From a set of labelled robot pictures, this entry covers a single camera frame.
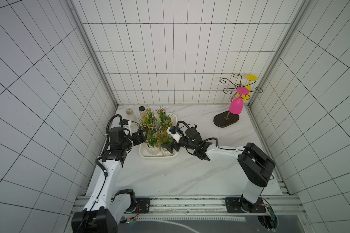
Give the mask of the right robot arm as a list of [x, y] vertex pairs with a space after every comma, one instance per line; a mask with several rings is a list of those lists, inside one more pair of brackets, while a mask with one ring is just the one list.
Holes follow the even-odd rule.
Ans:
[[217, 138], [203, 140], [196, 127], [188, 128], [183, 133], [180, 128], [171, 126], [166, 133], [173, 138], [171, 144], [164, 145], [171, 153], [185, 148], [187, 151], [192, 150], [189, 154], [200, 160], [239, 163], [248, 182], [233, 206], [240, 208], [242, 212], [252, 213], [257, 205], [261, 205], [263, 200], [260, 195], [273, 177], [275, 162], [258, 146], [247, 143], [243, 147], [221, 147]]

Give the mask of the white storage tray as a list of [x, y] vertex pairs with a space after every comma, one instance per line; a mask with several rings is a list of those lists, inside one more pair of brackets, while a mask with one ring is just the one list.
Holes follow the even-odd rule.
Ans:
[[170, 153], [168, 150], [165, 150], [161, 147], [160, 143], [156, 148], [149, 148], [146, 143], [140, 144], [139, 155], [144, 159], [165, 159], [176, 157], [178, 151], [174, 150], [173, 153]]

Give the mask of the potted gypsophila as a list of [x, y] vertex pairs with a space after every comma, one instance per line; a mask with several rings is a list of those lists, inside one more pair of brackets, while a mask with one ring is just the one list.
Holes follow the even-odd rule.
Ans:
[[159, 137], [156, 130], [148, 131], [146, 143], [150, 155], [157, 155], [160, 152]]
[[157, 110], [157, 119], [161, 129], [166, 130], [168, 127], [173, 126], [171, 114], [167, 114], [166, 107], [161, 107]]
[[140, 121], [140, 126], [144, 129], [144, 130], [157, 130], [156, 126], [157, 126], [157, 118], [155, 117], [153, 111], [151, 110], [151, 108], [147, 108], [147, 116], [142, 119], [141, 117], [139, 118]]
[[169, 135], [167, 132], [165, 131], [159, 131], [158, 132], [158, 140], [159, 140], [159, 144], [161, 147], [161, 152], [163, 153], [164, 156], [171, 156], [172, 153], [169, 152], [164, 145], [170, 145], [174, 139], [171, 135]]

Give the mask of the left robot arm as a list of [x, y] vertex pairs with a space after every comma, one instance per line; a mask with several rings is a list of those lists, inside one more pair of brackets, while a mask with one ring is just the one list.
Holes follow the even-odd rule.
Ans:
[[137, 202], [133, 189], [118, 190], [116, 182], [127, 152], [147, 140], [148, 132], [131, 133], [122, 126], [108, 130], [103, 151], [95, 162], [101, 169], [96, 186], [81, 212], [76, 212], [71, 226], [74, 233], [116, 233], [125, 212], [133, 212]]

